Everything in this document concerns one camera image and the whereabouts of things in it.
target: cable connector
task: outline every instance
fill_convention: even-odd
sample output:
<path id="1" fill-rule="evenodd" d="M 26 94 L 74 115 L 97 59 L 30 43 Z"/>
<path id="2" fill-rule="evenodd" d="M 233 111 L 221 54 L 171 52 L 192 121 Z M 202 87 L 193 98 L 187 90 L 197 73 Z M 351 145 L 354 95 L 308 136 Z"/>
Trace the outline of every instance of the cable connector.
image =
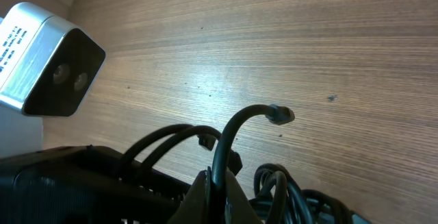
<path id="1" fill-rule="evenodd" d="M 274 110 L 273 115 L 265 115 L 265 117 L 275 125 L 284 125 L 295 119 L 295 114 L 288 107 L 277 106 L 275 104 L 269 105 Z"/>
<path id="2" fill-rule="evenodd" d="M 240 169 L 242 169 L 244 165 L 242 164 L 242 159 L 240 158 L 240 155 L 238 152 L 235 152 L 233 150 L 230 150 L 230 155 L 228 158 L 228 169 L 236 176 Z"/>
<path id="3" fill-rule="evenodd" d="M 214 144 L 216 143 L 216 138 L 210 134 L 201 134 L 198 135 L 198 144 L 209 151 L 212 151 L 214 148 Z"/>

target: camera lens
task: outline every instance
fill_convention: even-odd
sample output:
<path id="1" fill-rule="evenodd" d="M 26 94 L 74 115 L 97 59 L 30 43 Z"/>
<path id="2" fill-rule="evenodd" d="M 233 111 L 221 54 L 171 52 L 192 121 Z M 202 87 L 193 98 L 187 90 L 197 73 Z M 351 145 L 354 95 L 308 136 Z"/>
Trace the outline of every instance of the camera lens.
<path id="1" fill-rule="evenodd" d="M 79 76 L 77 76 L 75 80 L 75 90 L 81 90 L 83 87 L 87 84 L 88 81 L 88 75 L 87 73 L 81 73 Z"/>
<path id="2" fill-rule="evenodd" d="M 70 75 L 70 67 L 67 64 L 57 66 L 53 72 L 53 83 L 62 84 Z"/>

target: wooden surface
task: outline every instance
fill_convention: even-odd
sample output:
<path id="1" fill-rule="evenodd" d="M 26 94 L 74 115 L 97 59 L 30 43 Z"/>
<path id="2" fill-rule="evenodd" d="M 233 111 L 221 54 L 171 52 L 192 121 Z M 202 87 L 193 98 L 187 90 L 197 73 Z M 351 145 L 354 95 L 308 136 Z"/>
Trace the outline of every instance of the wooden surface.
<path id="1" fill-rule="evenodd" d="M 75 115 L 45 120 L 45 146 L 125 151 L 165 125 L 222 129 L 246 105 L 277 103 L 293 123 L 253 118 L 233 145 L 249 197 L 255 169 L 274 162 L 375 223 L 437 223 L 437 4 L 76 0 L 71 21 L 107 59 Z M 212 155 L 189 139 L 156 168 L 191 182 Z"/>

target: dark spot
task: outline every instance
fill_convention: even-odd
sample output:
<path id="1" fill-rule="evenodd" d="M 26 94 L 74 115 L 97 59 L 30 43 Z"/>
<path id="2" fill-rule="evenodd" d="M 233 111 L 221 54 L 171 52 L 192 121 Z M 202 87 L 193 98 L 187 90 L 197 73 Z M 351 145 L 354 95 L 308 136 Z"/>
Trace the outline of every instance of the dark spot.
<path id="1" fill-rule="evenodd" d="M 328 101 L 334 101 L 336 98 L 337 98 L 337 95 L 327 97 Z"/>

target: black cable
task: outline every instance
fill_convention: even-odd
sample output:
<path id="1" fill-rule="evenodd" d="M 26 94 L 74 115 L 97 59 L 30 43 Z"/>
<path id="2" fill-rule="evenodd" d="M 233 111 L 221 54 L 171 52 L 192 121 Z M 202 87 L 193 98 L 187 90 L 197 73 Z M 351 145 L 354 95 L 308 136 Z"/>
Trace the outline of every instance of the black cable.
<path id="1" fill-rule="evenodd" d="M 225 172 L 227 170 L 229 151 L 233 144 L 235 135 L 245 121 L 253 116 L 261 114 L 266 115 L 266 118 L 277 125 L 293 121 L 295 118 L 294 113 L 286 107 L 279 107 L 276 105 L 251 105 L 240 110 L 230 119 L 225 126 L 218 146 L 216 147 L 213 166 L 211 169 L 213 188 L 212 197 L 219 198 L 219 196 L 221 196 L 222 199 L 215 200 L 219 206 L 223 206 L 223 202 L 225 201 L 225 199 L 223 199 Z"/>
<path id="2" fill-rule="evenodd" d="M 351 211 L 341 201 L 317 190 L 303 190 L 303 194 L 308 199 L 315 199 L 319 204 L 326 204 L 336 224 L 352 224 Z"/>
<path id="3" fill-rule="evenodd" d="M 259 194 L 261 176 L 264 174 L 265 171 L 270 171 L 271 173 L 280 171 L 284 173 L 287 179 L 287 193 L 289 194 L 290 205 L 293 207 L 295 206 L 296 210 L 299 213 L 299 219 L 303 223 L 314 223 L 314 217 L 309 209 L 309 206 L 307 205 L 304 195 L 301 193 L 300 187 L 294 181 L 294 179 L 292 179 L 289 172 L 287 172 L 287 170 L 283 166 L 275 164 L 263 164 L 259 166 L 254 176 L 255 194 Z"/>
<path id="4" fill-rule="evenodd" d="M 248 201 L 251 204 L 255 214 L 263 221 L 266 221 L 269 215 L 270 208 L 272 206 L 272 200 L 266 199 L 264 197 L 257 197 Z M 292 213 L 290 212 L 291 207 L 288 201 L 285 203 L 284 219 L 285 224 L 295 224 Z"/>
<path id="5" fill-rule="evenodd" d="M 272 200 L 272 206 L 269 209 L 269 215 L 266 219 L 267 224 L 277 224 L 280 223 L 280 220 L 283 216 L 286 197 L 287 197 L 287 180 L 284 173 L 277 171 L 264 182 L 263 187 L 261 188 L 259 194 L 257 196 L 270 196 L 271 189 L 275 186 L 274 199 Z"/>
<path id="6" fill-rule="evenodd" d="M 300 211 L 298 210 L 298 206 L 296 205 L 295 201 L 293 201 L 293 199 L 290 199 L 287 203 L 291 212 L 292 222 L 301 223 Z"/>
<path id="7" fill-rule="evenodd" d="M 160 144 L 149 156 L 143 161 L 138 169 L 137 175 L 133 178 L 132 184 L 137 184 L 144 175 L 152 170 L 152 166 L 158 162 L 158 160 L 166 154 L 169 150 L 171 150 L 175 145 L 179 144 L 181 141 L 195 135 L 200 134 L 209 134 L 214 136 L 216 139 L 221 137 L 220 132 L 217 129 L 214 129 L 210 126 L 206 125 L 198 125 L 194 127 L 190 127 L 188 129 L 183 130 L 171 136 L 168 140 L 164 141 Z"/>
<path id="8" fill-rule="evenodd" d="M 193 125 L 188 124 L 178 124 L 178 125 L 169 125 L 167 127 L 163 127 L 161 129 L 152 132 L 151 134 L 145 136 L 140 139 L 134 145 L 132 145 L 119 159 L 118 164 L 113 172 L 113 177 L 120 177 L 120 174 L 131 165 L 131 163 L 135 160 L 136 156 L 141 153 L 144 149 L 146 149 L 149 145 L 152 145 L 154 142 L 158 141 L 165 136 L 175 134 L 177 132 L 183 131 Z"/>
<path id="9" fill-rule="evenodd" d="M 265 181 L 266 181 L 266 179 L 269 178 L 269 176 L 271 176 L 271 172 L 270 171 L 264 171 L 263 172 L 263 174 L 261 175 L 261 178 L 260 178 L 261 185 L 265 184 Z"/>

